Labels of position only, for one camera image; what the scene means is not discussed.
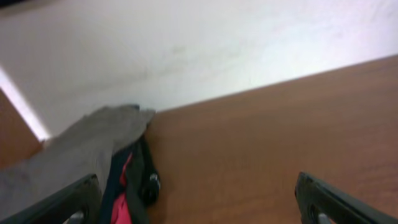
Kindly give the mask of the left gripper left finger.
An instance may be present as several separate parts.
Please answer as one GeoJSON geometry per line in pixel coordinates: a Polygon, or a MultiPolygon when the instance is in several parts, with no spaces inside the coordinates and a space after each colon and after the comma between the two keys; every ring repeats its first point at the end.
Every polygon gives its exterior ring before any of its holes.
{"type": "Polygon", "coordinates": [[[35,205],[1,221],[4,223],[97,223],[102,193],[97,176],[89,174],[35,205]]]}

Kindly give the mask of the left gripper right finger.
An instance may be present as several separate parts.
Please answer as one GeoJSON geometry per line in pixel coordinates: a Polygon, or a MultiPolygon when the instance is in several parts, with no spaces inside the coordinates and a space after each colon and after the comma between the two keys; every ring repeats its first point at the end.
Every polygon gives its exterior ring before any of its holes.
{"type": "Polygon", "coordinates": [[[298,175],[295,198],[302,223],[397,224],[396,218],[306,172],[298,175]]]}

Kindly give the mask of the grey shorts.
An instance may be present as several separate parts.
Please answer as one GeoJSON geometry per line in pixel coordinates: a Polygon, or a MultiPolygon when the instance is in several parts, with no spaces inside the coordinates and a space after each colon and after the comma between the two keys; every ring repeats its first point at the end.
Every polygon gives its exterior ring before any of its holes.
{"type": "Polygon", "coordinates": [[[88,174],[105,190],[112,156],[136,142],[155,110],[103,107],[85,115],[41,152],[1,171],[1,219],[7,219],[88,174]]]}

